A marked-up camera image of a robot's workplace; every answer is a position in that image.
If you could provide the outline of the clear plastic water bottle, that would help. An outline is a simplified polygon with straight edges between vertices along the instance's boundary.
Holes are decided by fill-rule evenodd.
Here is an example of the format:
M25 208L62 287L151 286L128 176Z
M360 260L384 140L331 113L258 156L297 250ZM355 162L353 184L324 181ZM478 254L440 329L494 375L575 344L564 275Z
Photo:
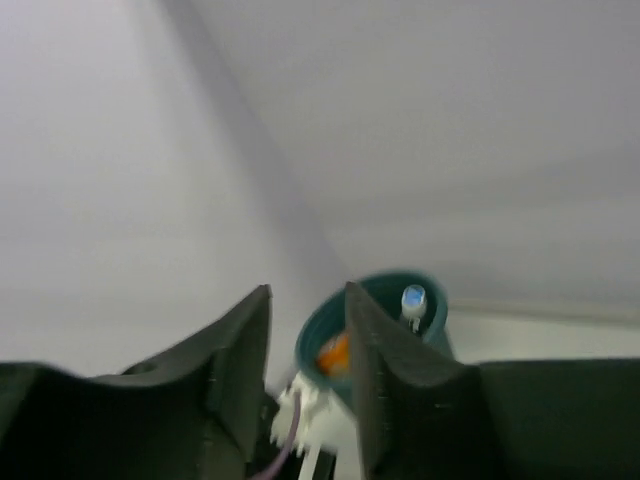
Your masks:
M407 286L401 296L400 322L413 334L418 335L425 322L428 310L426 289L422 285Z

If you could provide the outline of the tall orange label bottle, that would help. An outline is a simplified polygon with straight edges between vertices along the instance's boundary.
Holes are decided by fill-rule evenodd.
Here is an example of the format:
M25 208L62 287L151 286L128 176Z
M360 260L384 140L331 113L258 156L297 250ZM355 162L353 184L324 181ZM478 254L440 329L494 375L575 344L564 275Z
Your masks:
M320 372L326 376L344 376L349 373L349 338L342 332L329 339L319 350L315 360Z

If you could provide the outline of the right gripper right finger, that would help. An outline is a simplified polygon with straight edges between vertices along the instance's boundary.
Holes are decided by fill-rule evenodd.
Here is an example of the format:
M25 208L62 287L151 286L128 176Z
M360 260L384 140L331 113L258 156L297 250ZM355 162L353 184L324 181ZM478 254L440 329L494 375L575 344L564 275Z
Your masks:
M346 287L353 408L368 479L635 479L635 358L440 354Z

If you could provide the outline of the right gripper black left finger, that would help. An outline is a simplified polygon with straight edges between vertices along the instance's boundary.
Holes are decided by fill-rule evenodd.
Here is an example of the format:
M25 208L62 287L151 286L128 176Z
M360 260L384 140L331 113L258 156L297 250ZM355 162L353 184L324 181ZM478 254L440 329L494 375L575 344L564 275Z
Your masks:
M5 479L241 479L260 430L271 290L120 374L1 367Z

